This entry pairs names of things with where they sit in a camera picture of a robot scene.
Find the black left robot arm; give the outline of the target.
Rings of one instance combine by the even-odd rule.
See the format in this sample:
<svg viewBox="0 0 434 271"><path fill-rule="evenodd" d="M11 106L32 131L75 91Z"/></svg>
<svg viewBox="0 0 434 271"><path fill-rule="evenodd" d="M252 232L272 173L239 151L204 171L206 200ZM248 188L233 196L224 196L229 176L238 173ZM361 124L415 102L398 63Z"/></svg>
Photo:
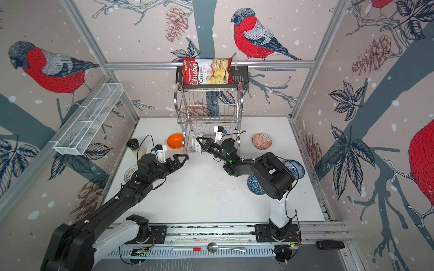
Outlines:
<svg viewBox="0 0 434 271"><path fill-rule="evenodd" d="M181 169L189 157L175 154L165 162L145 154L137 162L133 177L105 204L72 225L57 227L49 241L42 271L90 271L101 251L94 246L103 232L122 214L140 203L153 189L153 183Z"/></svg>

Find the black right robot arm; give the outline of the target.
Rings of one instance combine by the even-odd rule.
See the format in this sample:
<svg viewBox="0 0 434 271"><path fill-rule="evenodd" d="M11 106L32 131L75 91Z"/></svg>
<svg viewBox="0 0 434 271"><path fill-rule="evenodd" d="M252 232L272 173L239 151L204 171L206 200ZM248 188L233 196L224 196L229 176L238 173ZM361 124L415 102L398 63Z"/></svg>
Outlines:
<svg viewBox="0 0 434 271"><path fill-rule="evenodd" d="M292 219L288 215L286 196L293 189L294 174L272 152L253 158L244 159L237 154L235 140L224 140L221 144L212 138L197 137L201 149L214 158L224 161L223 169L228 175L239 177L254 175L271 199L269 218L270 237L282 242L290 235Z"/></svg>

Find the steel wire dish rack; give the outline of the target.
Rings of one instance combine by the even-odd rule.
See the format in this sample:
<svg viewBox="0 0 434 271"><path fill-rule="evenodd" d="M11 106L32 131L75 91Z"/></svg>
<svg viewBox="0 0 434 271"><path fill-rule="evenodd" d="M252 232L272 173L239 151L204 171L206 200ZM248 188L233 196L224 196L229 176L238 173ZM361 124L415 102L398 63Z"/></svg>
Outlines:
<svg viewBox="0 0 434 271"><path fill-rule="evenodd" d="M235 147L241 149L239 135L242 132L243 86L225 85L184 85L177 83L174 91L174 106L177 123L184 136L183 148L192 150L192 138L198 135L215 140L214 127L223 126L227 138L235 140Z"/></svg>

